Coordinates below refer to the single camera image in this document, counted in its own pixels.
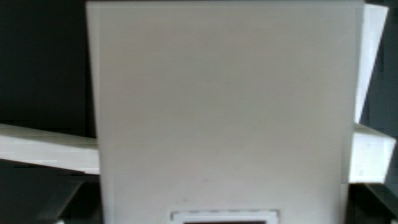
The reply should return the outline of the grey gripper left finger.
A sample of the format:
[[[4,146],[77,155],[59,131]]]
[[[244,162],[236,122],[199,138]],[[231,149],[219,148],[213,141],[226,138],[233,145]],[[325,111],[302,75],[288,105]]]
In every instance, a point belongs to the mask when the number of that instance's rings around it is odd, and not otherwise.
[[[0,224],[53,224],[80,187],[80,181],[41,187],[0,185]]]

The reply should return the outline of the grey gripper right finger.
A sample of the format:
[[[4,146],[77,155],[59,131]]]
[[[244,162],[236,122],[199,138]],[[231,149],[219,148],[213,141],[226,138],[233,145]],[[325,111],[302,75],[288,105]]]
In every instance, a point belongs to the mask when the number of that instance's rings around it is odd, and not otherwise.
[[[382,184],[357,184],[354,200],[355,224],[398,222],[398,196]]]

